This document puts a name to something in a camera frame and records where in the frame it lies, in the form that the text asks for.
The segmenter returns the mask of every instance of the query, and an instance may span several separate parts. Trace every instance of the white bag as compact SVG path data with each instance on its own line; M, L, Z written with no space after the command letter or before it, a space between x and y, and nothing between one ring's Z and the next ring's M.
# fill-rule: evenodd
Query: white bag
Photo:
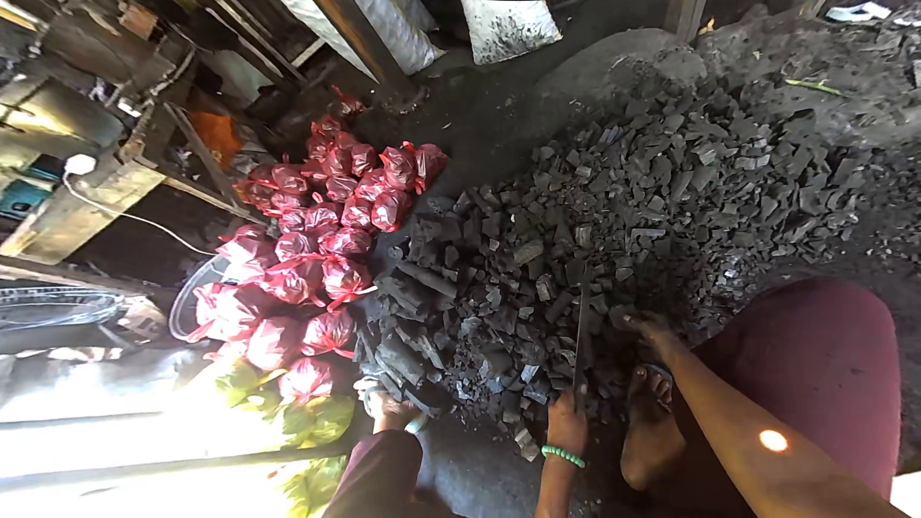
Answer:
M473 62L498 63L563 39L543 0L460 0L470 28Z
M313 0L282 2L349 63L374 78ZM413 23L415 20L435 26L435 20L419 0L356 0L356 3L407 76L431 65L445 53L428 40L423 28Z

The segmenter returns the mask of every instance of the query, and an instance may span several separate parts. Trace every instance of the bracelet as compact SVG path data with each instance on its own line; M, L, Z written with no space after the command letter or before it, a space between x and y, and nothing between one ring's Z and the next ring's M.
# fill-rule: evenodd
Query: bracelet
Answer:
M548 453L565 458L567 461L577 465L579 467L585 467L585 461L580 459L578 455L573 455L570 452L567 452L563 448L557 448L556 446L544 446L541 448L541 453L543 456L547 456Z

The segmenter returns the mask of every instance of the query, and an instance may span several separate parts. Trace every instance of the white cable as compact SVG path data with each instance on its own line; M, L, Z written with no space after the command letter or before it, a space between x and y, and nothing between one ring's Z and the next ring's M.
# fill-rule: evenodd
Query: white cable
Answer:
M153 222L153 221L148 221L147 219L139 218L138 216L132 216L131 214L127 214L127 213L124 213L124 212L119 212L119 211L117 211L117 210L112 210L112 209L108 208L107 206L103 206L103 205L101 205L101 204L99 204L99 203L96 203L96 202L94 202L93 200L91 200L91 199L89 199L89 198L83 196L82 194L78 193L78 192L74 189L74 186L71 185L70 180L68 180L68 177L69 177L71 174L72 174L72 173L69 173L69 172L64 174L64 178L63 178L64 187L66 187L67 190L70 191L70 194L73 194L74 196L76 196L77 199L83 200L83 201L87 202L88 204L94 206L95 208L102 209L102 210L104 210L104 211L106 211L106 212L108 212L108 213L114 214L115 216L125 216L126 218L137 219L138 221L143 221L143 222L145 222L145 223L148 224L148 225L153 225L154 227L157 227L158 229L163 230L164 232L168 233L170 236L172 236L173 238L175 238L176 241L178 241L178 242L184 244L186 248L188 248L189 250L192 250L193 252L202 253L202 254L204 254L204 255L217 255L216 253L205 252L204 250L199 250L199 249L195 248L194 246L191 246L188 242L186 242L186 240L184 240L183 238L179 237L179 236L176 234L176 232L173 232L172 230L167 229L166 227L164 227L163 225L160 225L159 223L155 223L155 222Z

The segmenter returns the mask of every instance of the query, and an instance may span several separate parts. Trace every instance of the bare foot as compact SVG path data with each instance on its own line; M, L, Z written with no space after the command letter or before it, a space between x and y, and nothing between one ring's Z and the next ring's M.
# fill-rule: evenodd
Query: bare foot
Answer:
M634 368L627 391L630 428L621 454L621 473L631 488L645 491L666 474L685 441L670 412L671 382L659 372Z

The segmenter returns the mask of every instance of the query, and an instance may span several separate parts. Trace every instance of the maroon pants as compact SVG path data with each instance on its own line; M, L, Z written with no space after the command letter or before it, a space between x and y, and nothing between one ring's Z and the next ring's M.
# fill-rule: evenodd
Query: maroon pants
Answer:
M873 294L835 279L795 282L759 295L695 351L722 379L889 499L899 450L899 360L889 310ZM672 406L687 450L664 485L664 503L752 515L677 384ZM408 433L364 439L324 518L433 516L412 502L421 462L422 448Z

